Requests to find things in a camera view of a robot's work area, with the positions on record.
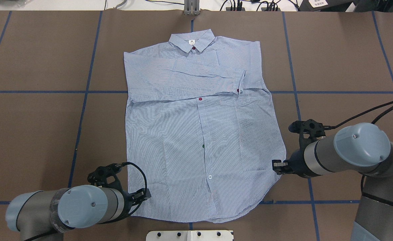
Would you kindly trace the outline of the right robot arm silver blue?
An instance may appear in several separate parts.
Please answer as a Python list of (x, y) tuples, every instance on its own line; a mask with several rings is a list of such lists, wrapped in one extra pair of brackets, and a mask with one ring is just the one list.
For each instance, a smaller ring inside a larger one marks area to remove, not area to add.
[(376, 125), (359, 123), (325, 136), (332, 127), (309, 119), (289, 131), (300, 148), (288, 160), (273, 160), (276, 174), (311, 178), (353, 170), (366, 177), (352, 241), (393, 241), (393, 142)]

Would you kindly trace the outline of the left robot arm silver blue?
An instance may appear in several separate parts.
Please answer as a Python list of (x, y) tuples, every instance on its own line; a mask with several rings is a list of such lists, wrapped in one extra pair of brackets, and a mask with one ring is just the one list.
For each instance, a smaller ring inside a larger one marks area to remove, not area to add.
[(62, 241), (64, 233), (97, 224), (121, 221), (151, 198), (142, 188), (127, 193), (114, 188), (80, 185), (54, 191), (35, 191), (14, 198), (5, 221), (21, 241)]

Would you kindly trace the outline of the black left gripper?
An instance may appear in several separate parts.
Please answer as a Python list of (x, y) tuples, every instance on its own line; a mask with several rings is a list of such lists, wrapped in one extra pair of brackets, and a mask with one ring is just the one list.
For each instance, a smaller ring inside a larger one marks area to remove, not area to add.
[(121, 191), (124, 199), (124, 207), (119, 215), (119, 218), (130, 217), (139, 207), (140, 203), (148, 200), (152, 197), (148, 188), (139, 189), (136, 192), (128, 193), (126, 191)]

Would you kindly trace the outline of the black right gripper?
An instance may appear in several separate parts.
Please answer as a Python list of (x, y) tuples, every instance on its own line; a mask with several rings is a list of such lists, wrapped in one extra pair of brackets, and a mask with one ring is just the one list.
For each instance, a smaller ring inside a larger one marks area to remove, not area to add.
[(296, 174), (299, 177), (308, 177), (308, 166), (300, 150), (296, 150), (287, 162), (272, 160), (272, 167), (277, 175)]

